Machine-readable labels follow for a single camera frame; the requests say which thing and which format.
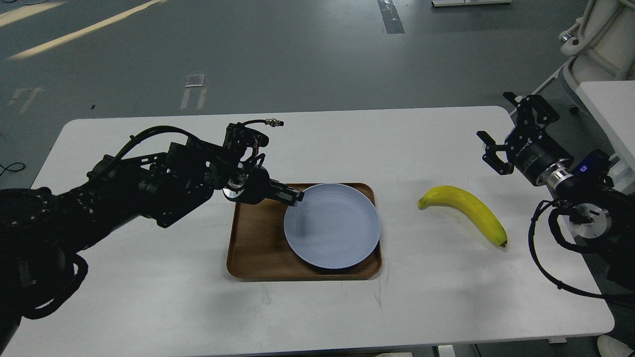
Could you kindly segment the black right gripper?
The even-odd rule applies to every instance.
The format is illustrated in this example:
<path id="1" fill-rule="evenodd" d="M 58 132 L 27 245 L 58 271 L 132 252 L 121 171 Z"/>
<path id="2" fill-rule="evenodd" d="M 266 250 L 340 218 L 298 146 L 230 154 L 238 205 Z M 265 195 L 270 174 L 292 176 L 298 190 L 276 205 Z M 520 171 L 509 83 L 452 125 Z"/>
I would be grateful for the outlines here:
<path id="1" fill-rule="evenodd" d="M 541 95 L 522 97 L 505 91 L 503 96 L 515 105 L 515 126 L 505 144 L 497 144 L 486 131 L 476 132 L 484 144 L 482 160 L 500 176 L 512 174 L 515 167 L 533 186 L 545 185 L 542 174 L 549 167 L 561 163 L 569 168 L 573 163 L 573 156 L 546 131 L 560 115 Z M 509 162 L 502 161 L 498 152 L 506 152 Z"/>

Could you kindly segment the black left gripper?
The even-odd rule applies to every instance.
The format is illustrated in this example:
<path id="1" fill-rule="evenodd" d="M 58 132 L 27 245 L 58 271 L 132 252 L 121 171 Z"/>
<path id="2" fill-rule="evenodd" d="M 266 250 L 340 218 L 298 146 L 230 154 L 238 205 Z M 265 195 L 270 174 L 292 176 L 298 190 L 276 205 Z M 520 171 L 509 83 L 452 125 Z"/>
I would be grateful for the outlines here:
<path id="1" fill-rule="evenodd" d="M 247 205 L 257 205 L 264 199 L 272 199 L 287 206 L 296 206 L 305 195 L 302 190 L 280 182 L 271 182 L 270 174 L 264 167 L 251 172 L 238 191 L 225 188 L 222 192 L 229 201 Z"/>

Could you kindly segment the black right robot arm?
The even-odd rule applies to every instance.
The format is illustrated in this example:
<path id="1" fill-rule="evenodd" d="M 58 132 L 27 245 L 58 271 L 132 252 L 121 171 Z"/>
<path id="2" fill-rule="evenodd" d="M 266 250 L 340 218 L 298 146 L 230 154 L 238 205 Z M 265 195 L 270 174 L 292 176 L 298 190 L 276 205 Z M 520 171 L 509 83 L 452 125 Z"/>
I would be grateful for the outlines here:
<path id="1" fill-rule="evenodd" d="M 548 217 L 560 246 L 594 254 L 608 265 L 606 278 L 629 290 L 627 295 L 596 295 L 606 300 L 634 298 L 634 197 L 613 187 L 608 154 L 596 150 L 573 166 L 573 156 L 548 133 L 558 113 L 540 95 L 503 96 L 515 106 L 514 129 L 503 144 L 485 131 L 483 161 L 505 176 L 518 170 L 534 186 L 547 186 L 554 195 Z"/>

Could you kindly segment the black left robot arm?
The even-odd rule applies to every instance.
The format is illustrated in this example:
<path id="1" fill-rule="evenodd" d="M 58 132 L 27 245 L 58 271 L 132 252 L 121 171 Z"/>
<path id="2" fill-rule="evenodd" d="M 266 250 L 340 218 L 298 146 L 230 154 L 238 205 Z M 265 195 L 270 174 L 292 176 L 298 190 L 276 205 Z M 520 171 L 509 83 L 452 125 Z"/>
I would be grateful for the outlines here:
<path id="1" fill-rule="evenodd" d="M 79 289 L 88 274 L 80 251 L 137 217 L 168 228 L 217 190 L 247 205 L 302 201 L 302 191 L 272 180 L 263 167 L 260 148 L 269 139 L 251 128 L 254 123 L 229 124 L 222 145 L 174 126 L 153 126 L 130 136 L 115 156 L 105 155 L 87 182 L 68 192 L 3 189 L 2 350 L 23 318 L 50 316 Z"/>

